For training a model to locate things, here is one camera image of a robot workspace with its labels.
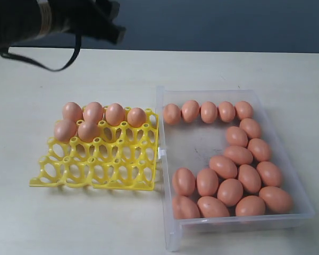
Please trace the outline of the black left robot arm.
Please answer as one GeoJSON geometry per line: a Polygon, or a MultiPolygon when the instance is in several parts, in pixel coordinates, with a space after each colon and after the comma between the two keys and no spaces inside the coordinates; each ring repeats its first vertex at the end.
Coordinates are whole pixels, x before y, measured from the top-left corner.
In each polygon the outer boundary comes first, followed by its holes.
{"type": "Polygon", "coordinates": [[[25,40],[71,33],[75,36],[75,47],[64,65],[66,69],[78,57],[83,37],[112,44],[123,40],[125,27],[113,23],[119,10],[116,1],[0,1],[0,56],[47,69],[34,59],[10,53],[9,48],[25,40]]]}

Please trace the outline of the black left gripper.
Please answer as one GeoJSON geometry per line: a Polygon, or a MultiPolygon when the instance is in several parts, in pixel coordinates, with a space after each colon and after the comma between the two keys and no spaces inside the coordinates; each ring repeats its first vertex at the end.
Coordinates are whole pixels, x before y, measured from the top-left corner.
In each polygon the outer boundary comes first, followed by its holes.
{"type": "Polygon", "coordinates": [[[126,32],[113,23],[119,9],[116,1],[41,1],[41,36],[67,32],[119,44],[126,32]]]}

